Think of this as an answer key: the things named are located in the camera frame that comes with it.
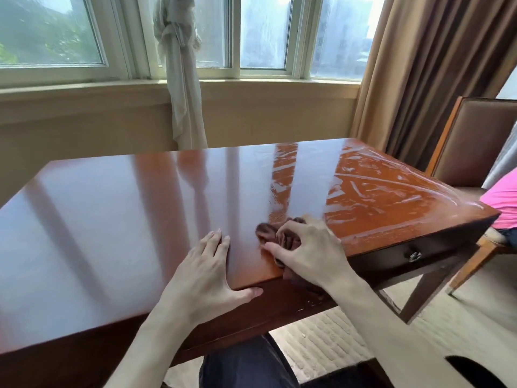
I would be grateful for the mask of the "person's left hand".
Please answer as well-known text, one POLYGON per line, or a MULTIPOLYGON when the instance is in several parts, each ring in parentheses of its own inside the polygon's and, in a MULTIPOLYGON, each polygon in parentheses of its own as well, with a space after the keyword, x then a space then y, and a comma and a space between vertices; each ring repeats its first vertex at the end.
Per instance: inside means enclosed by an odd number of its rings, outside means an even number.
POLYGON ((160 299, 184 301, 193 327, 206 323, 242 305, 230 305, 226 263, 230 237, 223 235, 219 252, 221 261, 210 257, 211 231, 188 252, 166 285, 160 299))

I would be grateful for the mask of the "person's right hand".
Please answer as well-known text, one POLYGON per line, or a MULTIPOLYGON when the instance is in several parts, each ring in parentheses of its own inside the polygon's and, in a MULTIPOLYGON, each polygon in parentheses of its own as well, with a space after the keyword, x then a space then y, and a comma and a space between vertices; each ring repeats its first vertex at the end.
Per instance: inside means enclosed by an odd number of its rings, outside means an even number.
POLYGON ((341 241, 326 223, 311 215, 302 218, 304 223, 289 220, 277 231, 281 235, 291 230, 301 239, 301 245, 293 250, 291 270, 328 294, 359 282, 361 278, 348 263, 341 241))

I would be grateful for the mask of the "brown cleaning cloth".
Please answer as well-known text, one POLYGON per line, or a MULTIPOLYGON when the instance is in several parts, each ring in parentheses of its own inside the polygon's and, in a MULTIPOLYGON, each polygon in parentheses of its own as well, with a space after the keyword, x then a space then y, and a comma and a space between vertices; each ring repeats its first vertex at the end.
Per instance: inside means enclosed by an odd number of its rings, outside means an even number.
MULTIPOLYGON (((299 236, 291 230, 285 231, 281 235, 277 235, 278 229, 286 222, 271 224, 271 223, 260 223, 255 228, 255 235, 259 240, 260 245, 264 245, 267 242, 271 242, 280 245, 286 250, 295 250, 301 245, 301 239, 299 236)), ((300 275, 296 274, 293 270, 286 267, 280 260, 274 258, 275 264, 283 270, 282 278, 288 281, 294 286, 302 287, 308 292, 312 293, 314 297, 319 299, 323 298, 325 292, 320 287, 308 282, 303 279, 300 275)))

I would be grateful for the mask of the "person's left forearm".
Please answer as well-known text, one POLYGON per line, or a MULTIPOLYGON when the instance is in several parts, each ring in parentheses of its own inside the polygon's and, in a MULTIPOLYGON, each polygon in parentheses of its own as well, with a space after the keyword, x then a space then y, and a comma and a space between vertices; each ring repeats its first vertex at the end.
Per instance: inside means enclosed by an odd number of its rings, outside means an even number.
POLYGON ((103 388, 161 388, 175 354, 192 330, 184 301, 163 296, 103 388))

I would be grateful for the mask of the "person's right forearm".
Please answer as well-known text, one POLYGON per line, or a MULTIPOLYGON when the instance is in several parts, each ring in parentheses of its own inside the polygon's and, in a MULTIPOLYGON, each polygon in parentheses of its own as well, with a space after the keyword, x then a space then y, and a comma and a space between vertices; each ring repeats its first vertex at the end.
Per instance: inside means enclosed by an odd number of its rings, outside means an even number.
POLYGON ((321 287, 346 314, 395 388, 473 388, 365 280, 346 272, 325 276, 321 287))

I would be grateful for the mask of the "person's left leg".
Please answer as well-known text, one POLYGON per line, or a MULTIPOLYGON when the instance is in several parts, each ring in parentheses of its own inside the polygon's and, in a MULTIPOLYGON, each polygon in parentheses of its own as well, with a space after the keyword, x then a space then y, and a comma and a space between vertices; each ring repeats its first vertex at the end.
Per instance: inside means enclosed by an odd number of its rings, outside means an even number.
POLYGON ((198 385, 199 388, 301 388, 269 333, 204 356, 198 385))

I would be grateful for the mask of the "person's leg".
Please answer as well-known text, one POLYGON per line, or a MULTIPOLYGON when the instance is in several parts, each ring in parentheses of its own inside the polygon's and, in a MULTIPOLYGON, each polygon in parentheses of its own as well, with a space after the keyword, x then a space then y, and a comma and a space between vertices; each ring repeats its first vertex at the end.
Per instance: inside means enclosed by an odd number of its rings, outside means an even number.
POLYGON ((199 388, 301 388, 269 333, 204 356, 198 385, 199 388))
POLYGON ((507 388, 494 373, 472 359, 458 355, 449 355, 445 359, 473 388, 507 388))

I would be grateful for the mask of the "glossy brown wooden table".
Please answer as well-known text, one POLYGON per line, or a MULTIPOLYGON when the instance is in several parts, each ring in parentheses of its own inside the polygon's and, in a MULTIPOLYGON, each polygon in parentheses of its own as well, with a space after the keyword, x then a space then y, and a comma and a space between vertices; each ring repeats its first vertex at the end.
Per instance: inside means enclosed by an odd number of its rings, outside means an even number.
POLYGON ((0 208, 0 388, 102 388, 188 251, 230 237, 234 290, 173 365, 336 306, 283 280, 255 228, 325 219, 377 292, 424 275, 409 323, 499 212, 353 138, 48 163, 0 208), (422 258, 408 262, 408 251, 422 258))

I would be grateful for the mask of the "white tied sheer curtain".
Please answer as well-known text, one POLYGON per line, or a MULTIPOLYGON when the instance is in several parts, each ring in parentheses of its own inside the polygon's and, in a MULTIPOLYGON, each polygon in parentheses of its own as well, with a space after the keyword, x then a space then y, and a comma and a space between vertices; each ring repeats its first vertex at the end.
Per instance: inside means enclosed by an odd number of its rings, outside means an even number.
POLYGON ((152 17, 171 98, 173 139, 180 150, 206 149, 195 54, 201 46, 195 24, 195 0, 157 0, 152 17))

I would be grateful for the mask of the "beige window sill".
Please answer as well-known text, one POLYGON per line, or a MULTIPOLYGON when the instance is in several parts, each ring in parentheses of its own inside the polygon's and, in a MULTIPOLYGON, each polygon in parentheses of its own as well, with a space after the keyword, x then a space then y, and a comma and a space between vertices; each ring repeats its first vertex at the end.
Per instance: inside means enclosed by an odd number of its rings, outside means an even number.
MULTIPOLYGON (((202 79, 206 101, 356 99, 360 82, 332 79, 202 79)), ((170 103, 165 80, 132 79, 0 89, 0 126, 170 103)))

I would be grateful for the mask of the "wooden chair brown upholstery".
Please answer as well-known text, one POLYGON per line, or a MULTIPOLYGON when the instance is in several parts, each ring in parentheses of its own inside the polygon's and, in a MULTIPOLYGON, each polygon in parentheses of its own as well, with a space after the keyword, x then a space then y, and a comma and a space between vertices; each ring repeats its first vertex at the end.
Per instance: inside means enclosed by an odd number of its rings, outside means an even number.
POLYGON ((454 189, 453 197, 478 201, 482 187, 517 121, 517 100, 459 97, 446 122, 427 176, 454 189))

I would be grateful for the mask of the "white framed window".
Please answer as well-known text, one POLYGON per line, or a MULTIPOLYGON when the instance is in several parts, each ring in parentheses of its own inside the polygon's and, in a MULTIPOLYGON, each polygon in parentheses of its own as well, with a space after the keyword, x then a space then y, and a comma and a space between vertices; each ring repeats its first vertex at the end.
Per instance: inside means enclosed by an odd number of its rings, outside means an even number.
MULTIPOLYGON (((0 88, 166 79, 159 0, 0 0, 0 88)), ((194 0, 200 79, 360 82, 385 0, 194 0)))

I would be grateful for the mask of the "person's right leg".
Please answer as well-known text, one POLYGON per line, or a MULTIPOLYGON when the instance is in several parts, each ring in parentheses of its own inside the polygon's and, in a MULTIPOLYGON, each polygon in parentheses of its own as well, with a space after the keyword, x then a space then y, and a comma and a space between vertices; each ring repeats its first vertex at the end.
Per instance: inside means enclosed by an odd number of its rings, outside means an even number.
POLYGON ((494 373, 472 359, 458 355, 449 355, 445 359, 473 388, 507 388, 494 373))

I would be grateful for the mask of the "brown drape curtain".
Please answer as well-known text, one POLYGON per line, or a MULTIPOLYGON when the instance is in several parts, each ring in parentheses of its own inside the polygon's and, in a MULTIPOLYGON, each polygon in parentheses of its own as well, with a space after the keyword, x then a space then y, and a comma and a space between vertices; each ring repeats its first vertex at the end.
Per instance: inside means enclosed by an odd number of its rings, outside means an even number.
POLYGON ((425 170, 459 97, 517 66, 517 0, 385 0, 350 137, 425 170))

